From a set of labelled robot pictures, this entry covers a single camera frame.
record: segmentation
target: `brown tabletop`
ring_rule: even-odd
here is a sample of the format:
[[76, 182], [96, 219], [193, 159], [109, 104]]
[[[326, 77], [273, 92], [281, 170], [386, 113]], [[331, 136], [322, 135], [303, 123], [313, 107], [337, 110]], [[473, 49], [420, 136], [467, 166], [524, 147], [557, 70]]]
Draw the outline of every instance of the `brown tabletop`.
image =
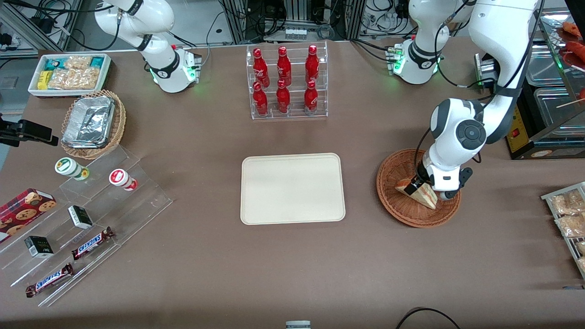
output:
[[[315, 329], [394, 328], [416, 306], [463, 328], [583, 328], [585, 292], [561, 289], [583, 281], [539, 196], [585, 180], [585, 161], [512, 161], [504, 141], [488, 145], [483, 163], [469, 164], [455, 217], [411, 228], [380, 204], [378, 166], [416, 147], [443, 99], [478, 93], [439, 75], [408, 85], [353, 44], [330, 42], [327, 120], [253, 122], [245, 50], [212, 49], [201, 83], [179, 94], [153, 83], [138, 52], [110, 54], [108, 88], [128, 116], [122, 144], [176, 201], [51, 307], [0, 277], [0, 328], [274, 329], [300, 319]], [[470, 39], [453, 38], [445, 74], [472, 82], [475, 52]], [[60, 136], [70, 103], [31, 97], [24, 117]], [[341, 158], [344, 220], [242, 224], [244, 158], [321, 152]], [[64, 177], [53, 165], [64, 155], [34, 142], [13, 148], [0, 202], [57, 188]], [[417, 314], [403, 328], [418, 325], [450, 326]]]

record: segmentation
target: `white food box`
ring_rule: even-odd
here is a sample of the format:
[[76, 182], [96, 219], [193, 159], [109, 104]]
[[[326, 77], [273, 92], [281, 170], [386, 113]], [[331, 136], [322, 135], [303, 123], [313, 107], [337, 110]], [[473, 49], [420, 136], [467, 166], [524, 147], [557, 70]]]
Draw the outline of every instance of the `white food box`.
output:
[[[54, 59], [62, 59], [69, 56], [91, 56], [91, 57], [103, 57], [104, 62], [102, 63], [102, 67], [99, 69], [99, 76], [98, 82], [95, 84], [94, 89], [77, 89], [77, 90], [40, 90], [37, 89], [37, 84], [39, 82], [40, 73], [44, 71], [44, 68], [49, 60]], [[81, 96], [85, 94], [89, 94], [94, 91], [102, 90], [104, 86], [104, 82], [106, 81], [106, 76], [108, 75], [108, 70], [110, 66], [110, 62], [112, 60], [107, 54], [104, 53], [68, 53], [68, 54], [50, 54], [50, 55], [42, 55], [39, 59], [39, 63], [35, 69], [35, 73], [33, 78], [30, 80], [29, 84], [29, 93], [31, 95], [37, 97], [69, 97], [69, 96]]]

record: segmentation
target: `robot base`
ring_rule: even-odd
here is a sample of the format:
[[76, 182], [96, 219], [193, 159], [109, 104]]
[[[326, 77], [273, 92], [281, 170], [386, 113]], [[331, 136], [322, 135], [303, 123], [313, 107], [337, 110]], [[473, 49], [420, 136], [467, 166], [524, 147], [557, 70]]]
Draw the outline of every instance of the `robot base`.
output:
[[390, 75], [401, 77], [404, 81], [410, 84], [423, 84], [431, 79], [433, 74], [438, 70], [437, 65], [432, 66], [429, 61], [429, 67], [426, 69], [419, 68], [418, 64], [410, 58], [408, 54], [408, 47], [412, 40], [406, 40], [403, 43], [397, 43], [394, 48], [386, 51], [386, 59], [394, 60], [395, 63], [388, 63], [388, 72]]
[[185, 90], [191, 84], [199, 83], [199, 76], [201, 75], [201, 57], [195, 58], [193, 53], [183, 49], [175, 49], [175, 52], [179, 55], [179, 65], [168, 78], [158, 77], [150, 70], [154, 82], [166, 92]]

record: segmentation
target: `snickers wrapper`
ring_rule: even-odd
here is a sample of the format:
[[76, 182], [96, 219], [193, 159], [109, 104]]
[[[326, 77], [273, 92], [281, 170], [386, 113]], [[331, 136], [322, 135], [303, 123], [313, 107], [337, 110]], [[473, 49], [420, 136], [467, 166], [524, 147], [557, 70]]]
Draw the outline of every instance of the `snickers wrapper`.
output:
[[91, 238], [88, 242], [81, 245], [81, 247], [73, 250], [71, 253], [73, 254], [73, 259], [77, 260], [83, 257], [85, 254], [92, 251], [98, 245], [104, 243], [107, 239], [114, 236], [112, 229], [108, 226], [105, 230], [101, 231], [98, 235]]
[[55, 273], [49, 275], [43, 280], [37, 282], [35, 285], [30, 285], [26, 287], [26, 297], [28, 298], [34, 297], [35, 295], [43, 291], [46, 287], [54, 285], [62, 278], [70, 275], [72, 276], [74, 274], [75, 273], [73, 272], [73, 266], [71, 266], [71, 264], [68, 263], [67, 265], [65, 265], [64, 268], [56, 271]]

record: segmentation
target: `coca-cola bottle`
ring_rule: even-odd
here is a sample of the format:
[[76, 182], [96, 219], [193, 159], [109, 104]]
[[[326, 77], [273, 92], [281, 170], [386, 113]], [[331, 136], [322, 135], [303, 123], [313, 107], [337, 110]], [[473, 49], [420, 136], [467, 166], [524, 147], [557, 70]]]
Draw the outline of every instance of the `coca-cola bottle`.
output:
[[313, 115], [317, 112], [317, 90], [315, 89], [315, 80], [307, 83], [307, 90], [305, 90], [305, 113]]
[[291, 71], [291, 60], [288, 59], [286, 47], [278, 47], [278, 63], [276, 63], [276, 67], [278, 68], [278, 78], [284, 80], [286, 86], [291, 85], [293, 83], [293, 73]]
[[267, 116], [268, 115], [268, 98], [266, 98], [266, 94], [262, 90], [262, 86], [258, 81], [254, 81], [252, 84], [254, 88], [254, 93], [252, 94], [252, 98], [254, 98], [254, 105], [256, 106], [256, 111], [260, 116]]
[[305, 80], [307, 83], [311, 80], [317, 80], [319, 77], [319, 58], [317, 58], [317, 46], [309, 46], [309, 56], [305, 62]]
[[287, 85], [284, 79], [280, 79], [278, 81], [276, 99], [278, 100], [278, 111], [282, 114], [287, 114], [291, 105], [291, 94], [290, 92], [288, 92]]
[[263, 88], [270, 86], [270, 79], [268, 78], [268, 65], [262, 58], [262, 52], [256, 48], [252, 51], [254, 54], [254, 75], [256, 80], [261, 83]]

